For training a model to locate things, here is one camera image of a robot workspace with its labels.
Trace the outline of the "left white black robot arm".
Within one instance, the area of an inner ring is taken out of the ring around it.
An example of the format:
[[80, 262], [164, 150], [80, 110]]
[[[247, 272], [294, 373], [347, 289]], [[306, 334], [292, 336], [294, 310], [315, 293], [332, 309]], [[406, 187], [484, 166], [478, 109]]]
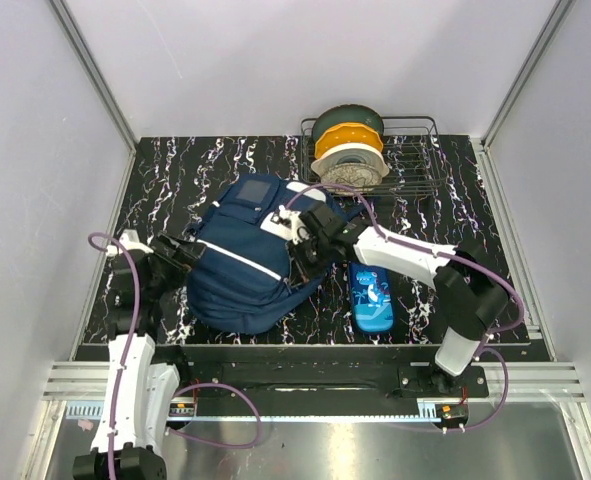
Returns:
[[180, 348], [157, 350], [162, 298], [182, 287], [204, 244], [134, 230], [94, 232], [89, 244], [114, 263], [116, 305], [109, 320], [109, 369], [101, 419], [90, 451], [75, 458], [76, 479], [164, 479], [161, 444], [173, 396], [190, 386]]

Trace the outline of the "blue dinosaur pencil case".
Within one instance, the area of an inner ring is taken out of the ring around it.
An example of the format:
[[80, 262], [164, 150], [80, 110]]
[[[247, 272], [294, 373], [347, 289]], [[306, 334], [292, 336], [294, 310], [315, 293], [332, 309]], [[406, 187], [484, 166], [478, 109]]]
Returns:
[[365, 334], [389, 332], [394, 325], [394, 310], [387, 270], [351, 262], [348, 280], [356, 328]]

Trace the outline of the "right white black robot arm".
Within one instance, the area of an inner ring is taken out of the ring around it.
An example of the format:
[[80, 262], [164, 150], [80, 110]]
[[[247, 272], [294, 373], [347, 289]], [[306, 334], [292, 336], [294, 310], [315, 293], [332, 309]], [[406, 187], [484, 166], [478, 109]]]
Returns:
[[508, 304], [509, 292], [500, 277], [461, 248], [412, 239], [376, 223], [348, 222], [324, 204], [303, 212], [280, 206], [277, 218], [290, 230], [290, 279], [296, 283], [308, 283], [331, 264], [347, 261], [383, 268], [434, 289], [447, 329], [429, 384], [445, 397], [463, 387], [464, 371]]

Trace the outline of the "navy blue student backpack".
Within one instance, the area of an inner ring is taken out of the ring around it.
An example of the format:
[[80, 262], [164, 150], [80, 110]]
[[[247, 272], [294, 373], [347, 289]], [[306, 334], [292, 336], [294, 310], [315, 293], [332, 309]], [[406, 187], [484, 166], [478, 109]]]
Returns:
[[302, 182], [269, 174], [239, 177], [192, 229], [206, 249], [188, 274], [186, 296], [201, 323], [221, 332], [264, 333], [322, 284], [326, 270], [306, 283], [290, 280], [291, 232], [272, 220], [287, 203], [297, 211], [325, 204], [343, 220], [350, 218], [321, 188], [307, 190]]

